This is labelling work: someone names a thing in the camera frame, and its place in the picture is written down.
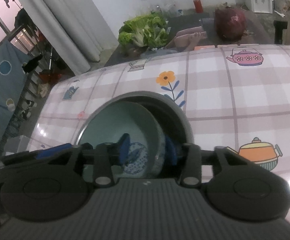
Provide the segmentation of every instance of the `lettuce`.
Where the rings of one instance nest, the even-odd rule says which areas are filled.
[[[136,16],[124,22],[118,42],[123,46],[133,42],[138,47],[160,48],[167,43],[165,27],[166,21],[158,13]]]

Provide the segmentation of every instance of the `blue circle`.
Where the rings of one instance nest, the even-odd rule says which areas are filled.
[[[12,65],[7,61],[4,60],[0,63],[0,73],[4,76],[8,75],[12,70]]]

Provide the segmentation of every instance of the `blue plastic part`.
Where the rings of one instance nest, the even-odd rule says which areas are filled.
[[[58,145],[58,146],[53,147],[53,148],[49,148],[49,149],[46,149],[46,150],[41,150],[39,152],[39,154],[36,155],[35,159],[42,159],[42,158],[51,157],[54,154],[56,154],[56,153],[58,153],[60,151],[69,149],[71,147],[72,147],[72,145],[70,143],[65,143],[65,144]]]
[[[173,166],[177,165],[177,150],[167,135],[165,135],[165,160]]]
[[[121,165],[123,165],[127,160],[130,144],[131,137],[128,135],[119,149],[119,162]]]

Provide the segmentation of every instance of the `floor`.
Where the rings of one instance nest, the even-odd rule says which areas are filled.
[[[210,16],[213,17],[215,8],[210,7],[206,8],[206,12],[209,12]],[[184,12],[185,15],[195,13],[194,10],[187,10]],[[281,16],[279,16],[276,13],[273,14],[255,14],[250,11],[246,11],[246,14],[248,14],[248,18],[252,20],[253,24],[256,25],[256,27],[262,28],[266,31],[266,34],[269,35],[271,43],[274,43],[274,35],[275,35],[275,28],[273,26],[274,20],[282,20]],[[100,61],[97,63],[90,63],[91,70],[96,70],[99,68],[102,68],[107,60],[110,58],[112,53],[115,51],[116,47],[113,47],[111,49],[106,49],[101,52],[100,54]],[[30,137],[32,134],[32,131],[35,128],[37,119],[40,115],[40,112],[45,104],[45,101],[47,99],[47,96],[45,98],[39,98],[36,100],[37,107],[32,109],[32,116],[29,118],[28,121],[24,121],[20,127],[19,135],[25,135],[27,137]]]

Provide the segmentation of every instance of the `blue cloth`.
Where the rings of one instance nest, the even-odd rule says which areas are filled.
[[[0,46],[0,141],[27,79],[22,65],[30,59],[8,41]]]

